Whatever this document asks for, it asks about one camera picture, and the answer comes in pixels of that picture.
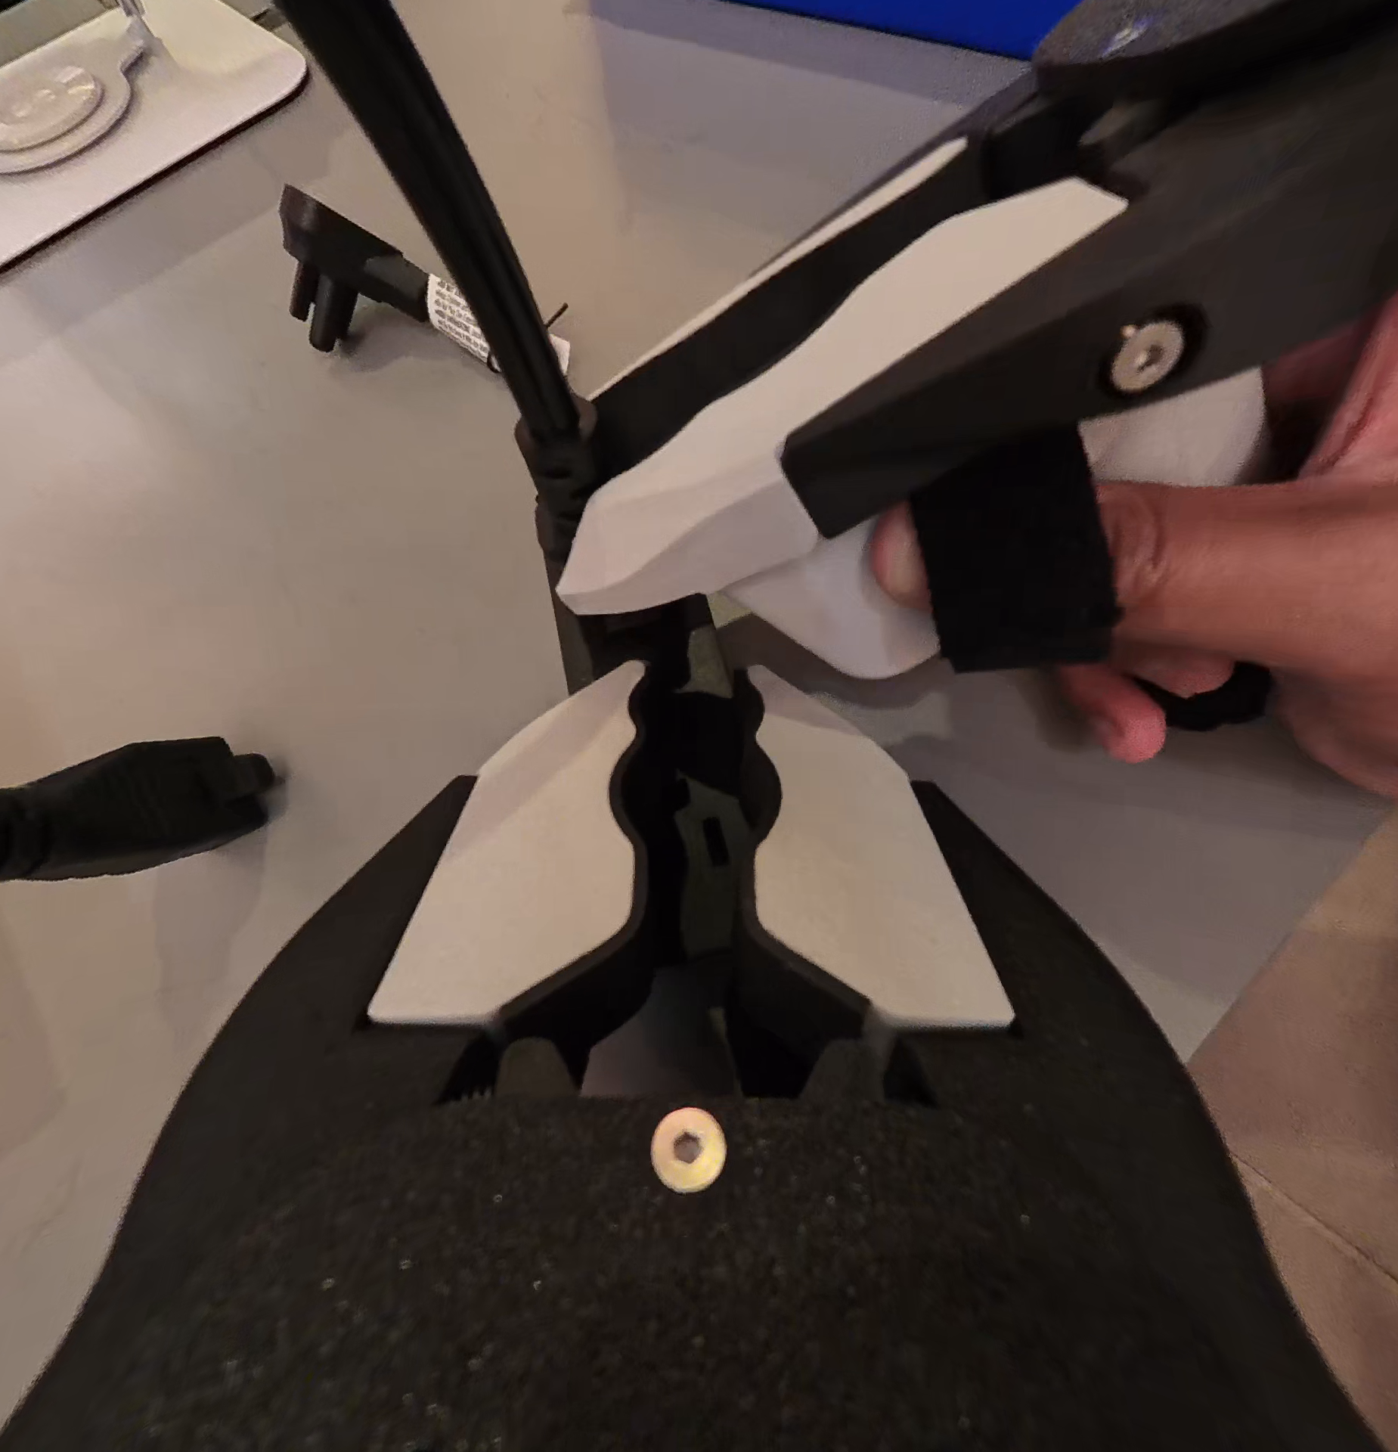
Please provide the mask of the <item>black three-prong plug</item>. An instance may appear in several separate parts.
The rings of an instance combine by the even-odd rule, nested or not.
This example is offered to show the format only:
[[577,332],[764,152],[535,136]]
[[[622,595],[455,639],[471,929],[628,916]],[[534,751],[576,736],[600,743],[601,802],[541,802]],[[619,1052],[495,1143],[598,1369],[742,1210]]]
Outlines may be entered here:
[[288,312],[306,324],[315,350],[333,351],[348,335],[357,302],[368,299],[428,324],[490,372],[499,369],[450,279],[411,263],[395,245],[294,185],[282,188],[276,217],[294,263]]

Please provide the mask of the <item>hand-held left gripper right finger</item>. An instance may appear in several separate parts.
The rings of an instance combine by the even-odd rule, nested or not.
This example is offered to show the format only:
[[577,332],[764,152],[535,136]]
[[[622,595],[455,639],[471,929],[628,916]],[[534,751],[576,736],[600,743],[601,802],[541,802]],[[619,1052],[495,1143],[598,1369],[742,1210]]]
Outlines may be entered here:
[[835,1041],[1002,1031],[1014,1010],[907,772],[752,666],[734,676],[740,869],[734,1002],[800,1067]]

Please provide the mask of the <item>clear round disc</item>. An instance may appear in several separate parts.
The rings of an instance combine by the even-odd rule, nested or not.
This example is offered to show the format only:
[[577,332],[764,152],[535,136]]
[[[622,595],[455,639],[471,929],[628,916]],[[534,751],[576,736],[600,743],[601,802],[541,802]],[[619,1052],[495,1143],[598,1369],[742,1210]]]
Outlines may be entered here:
[[118,32],[71,32],[0,65],[0,175],[58,166],[119,125],[130,74],[157,43],[142,2],[119,11]]

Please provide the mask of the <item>white rectangular stand base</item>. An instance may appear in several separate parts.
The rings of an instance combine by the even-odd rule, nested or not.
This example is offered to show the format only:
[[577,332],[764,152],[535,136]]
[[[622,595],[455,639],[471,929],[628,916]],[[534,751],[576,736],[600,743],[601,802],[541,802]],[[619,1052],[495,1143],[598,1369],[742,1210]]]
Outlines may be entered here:
[[[118,32],[119,2],[0,2],[0,65],[71,32]],[[0,273],[269,115],[306,82],[300,52],[257,22],[272,2],[142,4],[157,43],[130,74],[119,125],[58,166],[0,175]]]

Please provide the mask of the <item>person's tan trousers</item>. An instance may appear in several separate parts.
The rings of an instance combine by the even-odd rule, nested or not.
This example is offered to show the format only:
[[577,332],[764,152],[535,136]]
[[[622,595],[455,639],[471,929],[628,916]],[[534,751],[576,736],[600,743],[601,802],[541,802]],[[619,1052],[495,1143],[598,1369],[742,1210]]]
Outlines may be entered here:
[[1191,1071],[1308,1332],[1398,1448],[1398,809]]

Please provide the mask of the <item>blue panel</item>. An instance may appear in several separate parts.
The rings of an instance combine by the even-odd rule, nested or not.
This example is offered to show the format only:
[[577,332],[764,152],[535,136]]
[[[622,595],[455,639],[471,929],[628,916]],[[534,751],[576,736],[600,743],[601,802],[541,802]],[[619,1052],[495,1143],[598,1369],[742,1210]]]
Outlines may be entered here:
[[748,1],[746,5],[1025,61],[1076,2]]

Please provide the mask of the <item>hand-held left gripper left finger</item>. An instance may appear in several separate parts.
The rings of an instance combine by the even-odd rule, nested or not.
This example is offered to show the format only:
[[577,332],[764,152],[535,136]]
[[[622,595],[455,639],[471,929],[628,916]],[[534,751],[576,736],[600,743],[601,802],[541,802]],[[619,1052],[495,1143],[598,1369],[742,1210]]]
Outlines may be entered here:
[[658,761],[621,663],[480,767],[366,1007],[381,1026],[588,1055],[652,986]]

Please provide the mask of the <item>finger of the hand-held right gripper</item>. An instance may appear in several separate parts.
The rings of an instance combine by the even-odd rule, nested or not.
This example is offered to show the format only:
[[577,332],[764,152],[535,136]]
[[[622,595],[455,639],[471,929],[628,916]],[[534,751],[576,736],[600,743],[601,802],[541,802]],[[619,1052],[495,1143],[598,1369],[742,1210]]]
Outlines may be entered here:
[[761,264],[598,389],[603,480],[646,461],[701,410],[773,368],[930,227],[981,203],[981,161],[963,137],[951,137]]
[[779,462],[788,435],[1127,206],[1064,178],[929,229],[776,365],[603,484],[559,598],[574,613],[640,610],[808,555],[818,528]]

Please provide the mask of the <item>person's right hand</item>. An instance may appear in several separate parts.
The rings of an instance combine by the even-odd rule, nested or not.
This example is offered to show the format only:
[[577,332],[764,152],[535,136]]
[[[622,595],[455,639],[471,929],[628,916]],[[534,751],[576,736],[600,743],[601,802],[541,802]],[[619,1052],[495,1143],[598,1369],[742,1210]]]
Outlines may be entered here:
[[1276,360],[1288,481],[1092,486],[1121,619],[1106,663],[1061,666],[1058,694],[1124,763],[1161,751],[1146,687],[1192,697],[1239,663],[1266,667],[1297,745],[1398,802],[1398,294]]

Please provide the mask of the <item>grey desk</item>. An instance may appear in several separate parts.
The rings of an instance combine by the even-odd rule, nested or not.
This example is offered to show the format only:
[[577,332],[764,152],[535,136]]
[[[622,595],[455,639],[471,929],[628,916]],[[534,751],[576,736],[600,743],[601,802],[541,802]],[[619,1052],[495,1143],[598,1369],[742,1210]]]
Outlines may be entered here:
[[[1017,62],[722,2],[402,2],[532,290],[595,390]],[[0,1076],[92,1043],[194,1056],[236,993],[453,776],[564,694],[501,384],[401,317],[345,353],[287,312],[294,182],[431,245],[326,80],[0,281],[0,785],[224,736],[272,827],[103,883],[0,887]],[[1125,767],[1044,685],[760,663],[935,781],[1201,1041],[1384,805],[1272,724]]]

